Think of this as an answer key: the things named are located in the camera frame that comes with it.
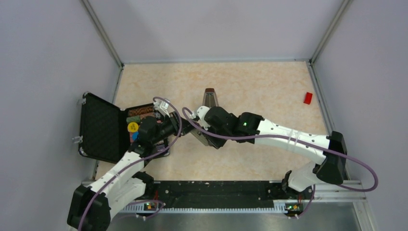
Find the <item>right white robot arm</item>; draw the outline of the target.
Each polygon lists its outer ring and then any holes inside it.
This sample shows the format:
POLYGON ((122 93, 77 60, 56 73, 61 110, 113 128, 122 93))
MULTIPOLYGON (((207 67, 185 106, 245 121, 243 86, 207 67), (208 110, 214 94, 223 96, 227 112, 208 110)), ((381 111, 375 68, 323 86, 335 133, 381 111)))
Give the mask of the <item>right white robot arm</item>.
POLYGON ((282 192, 288 198, 317 183, 342 185, 345 180, 346 149, 339 132, 306 133, 249 112, 235 116, 220 106, 201 106, 194 112, 184 108, 183 113, 216 148, 232 140, 278 147, 307 158, 309 163, 288 171, 282 180, 282 192))

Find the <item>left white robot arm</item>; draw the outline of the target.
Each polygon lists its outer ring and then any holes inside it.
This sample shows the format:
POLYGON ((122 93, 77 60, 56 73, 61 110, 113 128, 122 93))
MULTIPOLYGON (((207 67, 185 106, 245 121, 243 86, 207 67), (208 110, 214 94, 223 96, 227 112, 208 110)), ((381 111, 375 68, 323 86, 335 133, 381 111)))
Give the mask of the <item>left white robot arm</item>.
POLYGON ((73 194, 67 224, 79 231, 105 231, 113 218, 134 199, 148 199, 153 184, 137 176, 146 161, 166 152, 156 144, 170 136, 184 136, 193 127, 176 112, 163 119, 147 116, 141 120, 138 137, 118 162, 99 180, 89 186, 78 186, 73 194))

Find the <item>white remote control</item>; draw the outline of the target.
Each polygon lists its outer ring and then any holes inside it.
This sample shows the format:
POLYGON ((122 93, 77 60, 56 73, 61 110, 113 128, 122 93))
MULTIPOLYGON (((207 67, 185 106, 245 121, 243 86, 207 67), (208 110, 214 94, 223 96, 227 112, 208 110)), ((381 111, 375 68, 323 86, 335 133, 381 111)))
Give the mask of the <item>white remote control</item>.
POLYGON ((192 134, 200 143, 202 143, 204 146, 209 146, 208 139, 206 136, 201 133, 198 129, 194 128, 190 134, 192 134))

